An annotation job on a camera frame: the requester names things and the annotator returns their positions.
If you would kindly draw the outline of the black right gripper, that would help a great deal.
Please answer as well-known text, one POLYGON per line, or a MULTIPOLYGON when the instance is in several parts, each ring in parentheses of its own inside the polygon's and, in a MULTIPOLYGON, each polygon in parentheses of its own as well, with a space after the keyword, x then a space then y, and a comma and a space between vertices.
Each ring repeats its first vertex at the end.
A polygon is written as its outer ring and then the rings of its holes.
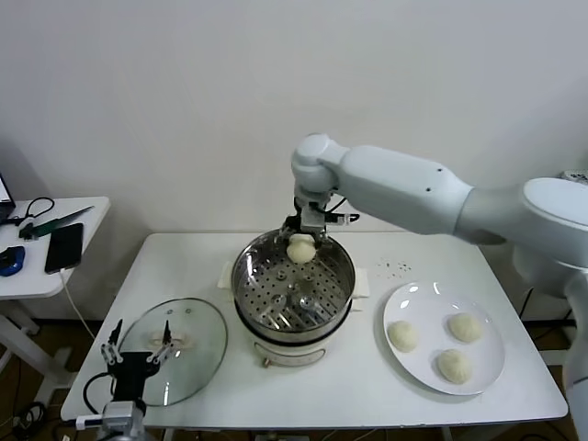
POLYGON ((328 240, 325 220, 327 196, 296 196, 294 205, 297 215, 286 217, 279 229, 279 238, 288 241, 293 234, 309 234, 314 237, 315 248, 320 249, 328 240))

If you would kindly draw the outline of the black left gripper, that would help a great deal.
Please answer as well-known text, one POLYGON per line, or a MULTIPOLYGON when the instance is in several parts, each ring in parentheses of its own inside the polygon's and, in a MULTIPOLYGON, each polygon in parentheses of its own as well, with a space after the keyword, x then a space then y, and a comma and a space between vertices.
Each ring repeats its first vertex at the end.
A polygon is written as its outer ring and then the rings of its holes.
POLYGON ((154 353, 123 352, 120 354, 118 340, 122 328, 119 320, 105 344, 101 355, 107 363, 108 374, 116 380, 113 398, 115 400, 141 400, 146 380, 159 372, 174 348, 169 321, 165 322, 161 347, 154 353))

